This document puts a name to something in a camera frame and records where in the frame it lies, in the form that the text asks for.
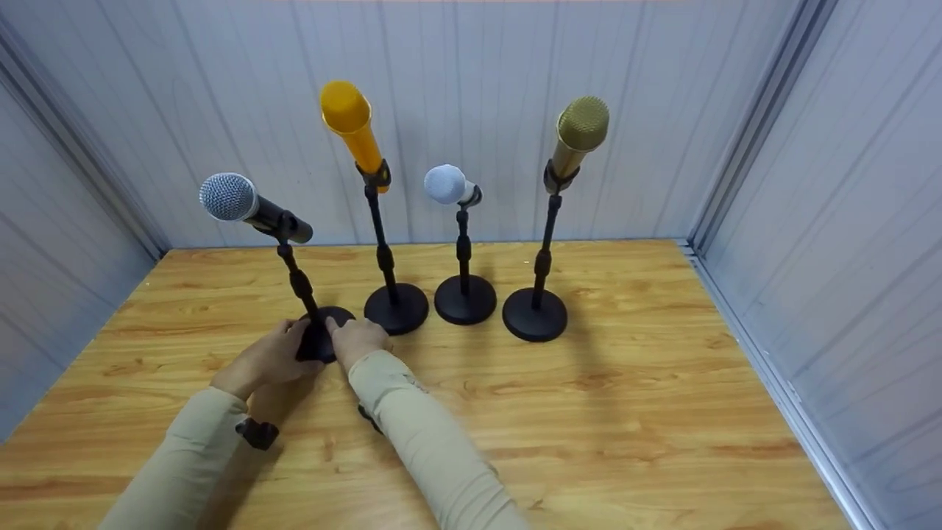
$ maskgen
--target beige sleeve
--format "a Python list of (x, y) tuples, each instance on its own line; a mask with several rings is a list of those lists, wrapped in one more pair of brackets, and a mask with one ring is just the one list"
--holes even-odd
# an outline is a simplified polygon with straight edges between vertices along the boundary
[(108, 511), (99, 528), (194, 528), (240, 443), (245, 402), (209, 388), (189, 399), (167, 437)]
[(360, 359), (350, 385), (392, 442), (444, 530), (528, 528), (510, 495), (461, 426), (392, 354)]

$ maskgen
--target wood grain surface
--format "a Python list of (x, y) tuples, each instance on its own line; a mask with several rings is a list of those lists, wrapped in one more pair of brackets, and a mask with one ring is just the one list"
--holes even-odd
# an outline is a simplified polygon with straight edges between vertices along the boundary
[[(502, 302), (532, 281), (533, 243), (479, 244), (472, 272)], [(452, 245), (395, 248), (431, 297)], [(372, 247), (307, 247), (322, 305), (362, 314)], [(500, 307), (453, 326), (432, 312), (396, 353), (458, 416), (537, 528), (847, 528), (687, 261), (669, 241), (563, 242), (548, 287), (569, 328), (514, 338)], [(187, 398), (278, 319), (303, 312), (273, 249), (173, 251), (0, 451), (0, 521), (89, 528)], [(336, 366), (270, 389), (276, 447), (236, 456), (206, 527), (434, 528)]]

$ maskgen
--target human hand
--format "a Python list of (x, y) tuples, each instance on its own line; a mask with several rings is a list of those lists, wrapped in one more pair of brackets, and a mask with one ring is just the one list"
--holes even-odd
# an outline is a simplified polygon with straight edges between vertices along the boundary
[(337, 356), (337, 362), (344, 372), (349, 372), (356, 361), (367, 354), (377, 350), (393, 351), (393, 343), (386, 330), (369, 319), (350, 319), (340, 327), (334, 319), (328, 317), (325, 324), (333, 341), (333, 354)]
[(274, 329), (246, 348), (229, 366), (213, 376), (210, 386), (229, 392), (243, 401), (259, 387), (320, 373), (324, 363), (295, 359), (309, 319), (280, 321)]

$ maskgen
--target round stand base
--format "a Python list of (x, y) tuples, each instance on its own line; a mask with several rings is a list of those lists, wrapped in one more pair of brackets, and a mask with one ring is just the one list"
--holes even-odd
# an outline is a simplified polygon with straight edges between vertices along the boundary
[(366, 299), (363, 316), (382, 326), (391, 336), (415, 331), (429, 316), (429, 300), (422, 289), (412, 284), (396, 284), (399, 303), (389, 302), (386, 287), (373, 291)]
[(517, 338), (528, 342), (549, 342), (562, 334), (569, 322), (566, 305), (552, 292), (543, 292), (539, 309), (530, 306), (533, 288), (515, 291), (504, 302), (504, 324)]
[[(300, 346), (298, 347), (298, 353), (295, 355), (295, 358), (300, 361), (319, 360), (324, 364), (331, 364), (337, 360), (337, 357), (333, 354), (331, 334), (327, 333), (327, 328), (324, 327), (323, 321), (327, 317), (333, 317), (337, 325), (344, 325), (348, 320), (353, 318), (353, 313), (342, 307), (324, 306), (317, 309), (317, 316), (319, 320), (311, 322), (308, 324), (307, 329), (304, 330), (304, 335), (300, 338)], [(304, 313), (304, 316), (302, 316), (303, 319), (307, 317), (307, 313)]]
[(468, 276), (468, 294), (462, 294), (460, 276), (451, 276), (435, 291), (435, 310), (445, 322), (457, 325), (482, 323), (494, 313), (497, 294), (491, 282), (473, 274)]

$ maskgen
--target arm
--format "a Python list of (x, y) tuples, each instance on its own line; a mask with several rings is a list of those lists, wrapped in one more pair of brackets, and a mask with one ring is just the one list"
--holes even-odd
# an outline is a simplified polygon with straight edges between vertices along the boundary
[(236, 425), (246, 418), (249, 396), (263, 385), (323, 368), (294, 359), (307, 324), (282, 321), (219, 371), (210, 388), (190, 398), (99, 528), (196, 527), (230, 458), (245, 443)]
[(528, 528), (494, 468), (461, 426), (402, 361), (385, 351), (390, 346), (381, 327), (349, 321), (337, 328), (328, 321), (328, 329), (350, 385), (393, 444), (441, 528)]
[(241, 441), (245, 402), (220, 389), (198, 392), (124, 490), (99, 528), (192, 528)]

